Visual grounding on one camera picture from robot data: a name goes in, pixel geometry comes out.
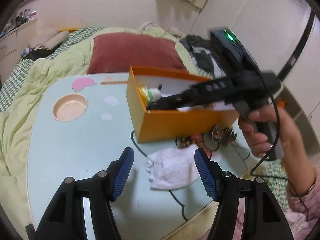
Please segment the person's right hand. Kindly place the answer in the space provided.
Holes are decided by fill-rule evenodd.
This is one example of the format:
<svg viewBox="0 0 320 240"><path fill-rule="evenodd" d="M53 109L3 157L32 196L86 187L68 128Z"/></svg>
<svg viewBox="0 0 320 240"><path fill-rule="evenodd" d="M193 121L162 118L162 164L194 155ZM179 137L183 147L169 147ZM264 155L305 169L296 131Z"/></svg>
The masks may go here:
<svg viewBox="0 0 320 240"><path fill-rule="evenodd" d="M264 106L239 119L252 153L260 157L271 150L272 144L283 149L284 156L290 152L305 152L302 135L289 114L282 108L275 112L273 106Z"/></svg>

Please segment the person's right forearm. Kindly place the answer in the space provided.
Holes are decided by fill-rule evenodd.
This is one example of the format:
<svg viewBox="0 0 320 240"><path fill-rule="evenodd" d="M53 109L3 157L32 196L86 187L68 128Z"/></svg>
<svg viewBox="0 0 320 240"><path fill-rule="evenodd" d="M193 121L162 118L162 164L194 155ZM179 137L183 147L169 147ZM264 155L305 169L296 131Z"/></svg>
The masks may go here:
<svg viewBox="0 0 320 240"><path fill-rule="evenodd" d="M292 194L302 197L308 193L316 180L316 170L305 152L286 153L282 159Z"/></svg>

